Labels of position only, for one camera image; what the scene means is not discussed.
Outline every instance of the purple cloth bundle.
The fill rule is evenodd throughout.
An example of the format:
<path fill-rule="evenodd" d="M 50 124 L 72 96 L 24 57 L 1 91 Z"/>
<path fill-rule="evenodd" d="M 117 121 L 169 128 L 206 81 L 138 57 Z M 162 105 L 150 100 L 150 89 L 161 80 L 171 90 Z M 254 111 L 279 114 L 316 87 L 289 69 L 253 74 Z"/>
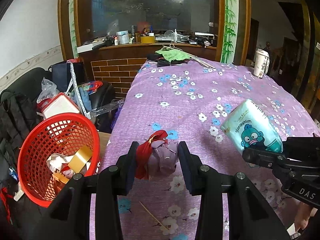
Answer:
<path fill-rule="evenodd" d="M 162 179 L 175 172 L 178 162 L 178 141 L 167 139 L 151 143 L 152 153 L 148 160 L 149 180 Z"/>

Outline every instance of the wooden door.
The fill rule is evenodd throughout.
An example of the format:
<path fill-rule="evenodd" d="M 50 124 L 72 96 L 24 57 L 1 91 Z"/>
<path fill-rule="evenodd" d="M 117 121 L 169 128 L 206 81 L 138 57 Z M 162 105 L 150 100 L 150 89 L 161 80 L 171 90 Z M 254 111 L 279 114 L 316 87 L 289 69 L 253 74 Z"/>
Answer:
<path fill-rule="evenodd" d="M 250 59 L 250 60 L 254 59 L 254 54 L 256 53 L 256 47 L 257 47 L 258 31 L 259 31 L 259 21 L 251 18 L 247 59 Z"/>

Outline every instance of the bottle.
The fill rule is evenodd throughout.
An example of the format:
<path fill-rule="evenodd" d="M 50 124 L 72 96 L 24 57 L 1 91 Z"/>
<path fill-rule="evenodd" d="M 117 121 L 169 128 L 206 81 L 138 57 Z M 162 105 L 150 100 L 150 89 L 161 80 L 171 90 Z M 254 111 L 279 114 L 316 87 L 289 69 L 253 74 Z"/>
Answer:
<path fill-rule="evenodd" d="M 174 29 L 174 37 L 173 41 L 176 43 L 178 41 L 178 34 L 177 34 L 177 29 Z"/>
<path fill-rule="evenodd" d="M 134 25 L 131 25 L 131 38 L 132 38 L 132 42 L 135 42 Z"/>

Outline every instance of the white wall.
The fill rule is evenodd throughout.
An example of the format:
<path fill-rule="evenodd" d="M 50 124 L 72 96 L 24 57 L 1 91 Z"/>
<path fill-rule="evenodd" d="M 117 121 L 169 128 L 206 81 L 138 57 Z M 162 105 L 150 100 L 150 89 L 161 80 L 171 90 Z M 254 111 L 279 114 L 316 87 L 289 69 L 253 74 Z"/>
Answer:
<path fill-rule="evenodd" d="M 278 2 L 299 0 L 251 0 L 251 18 L 259 21 L 257 47 L 264 48 L 270 42 L 271 49 L 282 47 L 284 37 L 297 40 L 293 28 Z"/>
<path fill-rule="evenodd" d="M 60 46 L 58 0 L 14 0 L 0 21 L 0 78 L 27 59 Z M 59 53 L 39 63 L 48 68 Z"/>

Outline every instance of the wall trim border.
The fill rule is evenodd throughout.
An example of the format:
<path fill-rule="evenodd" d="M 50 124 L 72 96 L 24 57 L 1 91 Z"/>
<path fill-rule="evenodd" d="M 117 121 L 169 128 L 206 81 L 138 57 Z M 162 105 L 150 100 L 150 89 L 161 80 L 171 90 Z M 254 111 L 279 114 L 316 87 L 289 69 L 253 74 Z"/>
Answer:
<path fill-rule="evenodd" d="M 49 65 L 47 65 L 47 63 L 44 63 L 44 66 L 41 66 L 41 63 L 55 56 L 60 56 L 60 57 L 62 56 L 60 45 L 55 46 L 51 49 L 48 49 L 32 58 L 25 60 L 19 65 L 15 66 L 12 70 L 10 70 L 2 78 L 0 78 L 0 91 L 6 89 L 15 80 L 17 80 L 17 78 L 19 78 L 24 73 L 28 72 L 29 70 L 35 67 L 42 67 L 44 69 L 48 69 Z"/>

